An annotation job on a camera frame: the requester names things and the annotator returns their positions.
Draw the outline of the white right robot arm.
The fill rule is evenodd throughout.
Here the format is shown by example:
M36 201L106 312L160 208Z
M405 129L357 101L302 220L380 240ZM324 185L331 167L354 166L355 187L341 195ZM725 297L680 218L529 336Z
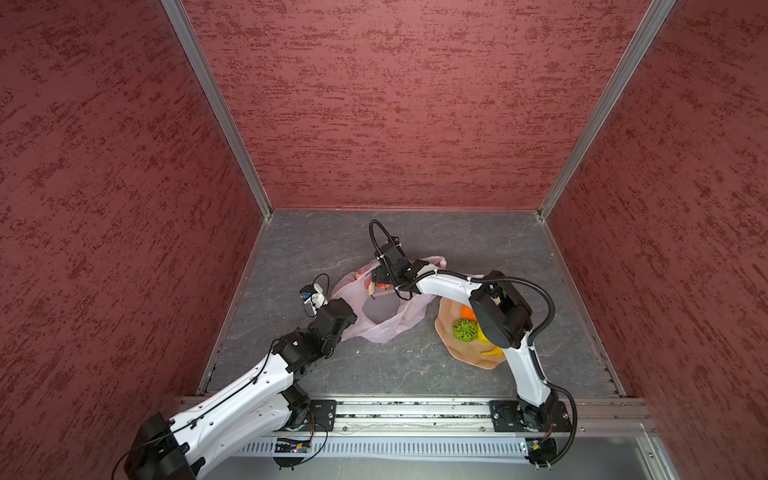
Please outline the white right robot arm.
M501 349L516 384L519 422L528 430L541 431L552 423L558 394L547 380L535 347L535 338L555 317L551 295L525 279L499 271L468 275L441 269L426 261L411 261L400 244L389 240L375 245L379 266L374 280L389 284L397 293L429 294L453 300L472 309L479 329ZM521 285L538 293L547 306L544 320L533 325L533 309L517 290Z

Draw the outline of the pink plastic bag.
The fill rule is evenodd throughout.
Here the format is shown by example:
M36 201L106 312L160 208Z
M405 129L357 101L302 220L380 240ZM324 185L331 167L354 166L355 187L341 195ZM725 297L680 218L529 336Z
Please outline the pink plastic bag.
M427 307L437 298L418 294L411 300L405 295L403 300L392 289L381 289L372 280L378 266L377 260L369 262L345 275L332 290L332 298L345 300L357 316L355 324L343 333L343 341L363 338L372 343L388 343L421 322Z

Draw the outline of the orange fake tangerine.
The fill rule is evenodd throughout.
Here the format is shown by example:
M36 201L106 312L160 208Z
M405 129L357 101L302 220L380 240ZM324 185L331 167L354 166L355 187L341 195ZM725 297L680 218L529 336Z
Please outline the orange fake tangerine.
M478 322L477 317L471 307L468 307L466 305L463 305L460 310L460 315L462 319L470 320L475 323Z

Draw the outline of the left aluminium corner post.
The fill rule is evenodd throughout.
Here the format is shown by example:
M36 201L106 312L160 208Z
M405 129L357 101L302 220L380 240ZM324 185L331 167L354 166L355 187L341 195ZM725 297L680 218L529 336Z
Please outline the left aluminium corner post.
M262 216L267 221L270 221L274 215L273 206L206 59L200 41L194 32L183 2L179 0L162 0L161 4L229 144L230 150L235 156L252 196L259 206Z

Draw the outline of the aluminium corner post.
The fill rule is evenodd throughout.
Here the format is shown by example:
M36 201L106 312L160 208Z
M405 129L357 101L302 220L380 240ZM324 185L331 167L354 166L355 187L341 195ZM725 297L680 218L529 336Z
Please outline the aluminium corner post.
M584 128L568 154L560 173L538 209L538 218L541 223L548 221L568 183L576 173L675 4L675 0L653 0L650 2Z
M267 221L270 221L274 215L273 206L206 59L200 41L194 32L183 2L179 0L162 0L161 4L229 144L230 150L235 156L252 196L259 206L262 216Z

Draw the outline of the pink wavy bowl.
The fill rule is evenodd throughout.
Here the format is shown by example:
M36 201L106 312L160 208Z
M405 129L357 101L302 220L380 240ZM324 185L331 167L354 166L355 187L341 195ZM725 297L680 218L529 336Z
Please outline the pink wavy bowl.
M452 333L452 324L461 319L460 310L463 304L442 298L439 304L437 319L435 320L435 329L447 348L448 352L456 359L468 365L472 365L484 370L493 370L506 361L505 357L499 358L498 362L492 362L488 359L482 359L480 352L493 349L493 344L483 344L477 339L465 343L457 340Z

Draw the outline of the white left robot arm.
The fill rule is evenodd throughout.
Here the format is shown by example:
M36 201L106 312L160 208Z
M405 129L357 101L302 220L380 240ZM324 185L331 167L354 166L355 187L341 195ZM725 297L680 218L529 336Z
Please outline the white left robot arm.
M342 299L320 307L310 324L274 340L251 370L196 406L166 419L156 413L124 455L129 479L202 479L248 441L303 425L309 397L298 381L332 356L357 320Z

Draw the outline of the yellow fake lemon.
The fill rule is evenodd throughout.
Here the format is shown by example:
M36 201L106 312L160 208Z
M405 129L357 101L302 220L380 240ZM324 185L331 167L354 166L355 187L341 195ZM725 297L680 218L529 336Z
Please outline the yellow fake lemon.
M481 328L478 328L477 340L483 344L490 344L490 340L485 336Z

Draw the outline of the yellow fake banana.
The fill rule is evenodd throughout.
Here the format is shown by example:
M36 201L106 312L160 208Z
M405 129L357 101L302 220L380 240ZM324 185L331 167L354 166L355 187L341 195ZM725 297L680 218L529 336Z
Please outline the yellow fake banana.
M482 351L479 353L480 357L482 359L488 359L492 362L498 362L499 358L504 357L504 352L499 347L494 347L493 349Z

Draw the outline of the right aluminium corner post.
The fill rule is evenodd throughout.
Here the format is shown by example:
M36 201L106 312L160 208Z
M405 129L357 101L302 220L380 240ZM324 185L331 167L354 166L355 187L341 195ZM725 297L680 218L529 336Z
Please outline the right aluminium corner post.
M538 218L541 223L548 221L568 183L576 173L675 4L675 0L653 0L650 2L584 128L568 154L560 173L538 209Z

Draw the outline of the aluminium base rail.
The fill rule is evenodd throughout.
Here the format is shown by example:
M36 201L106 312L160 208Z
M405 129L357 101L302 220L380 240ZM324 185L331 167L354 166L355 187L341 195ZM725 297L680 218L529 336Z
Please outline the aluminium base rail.
M277 394L241 414L231 402L187 397L166 430L203 477L234 456L471 460L551 466L567 444L626 440L653 479L677 474L643 400L582 398L527 427L512 400L434 397L288 399Z

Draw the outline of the green fake fruit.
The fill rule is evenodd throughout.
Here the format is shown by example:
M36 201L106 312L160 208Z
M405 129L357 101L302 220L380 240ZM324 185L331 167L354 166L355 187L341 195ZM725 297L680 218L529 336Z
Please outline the green fake fruit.
M458 319L452 324L452 333L461 342L475 341L479 335L478 323L471 319Z

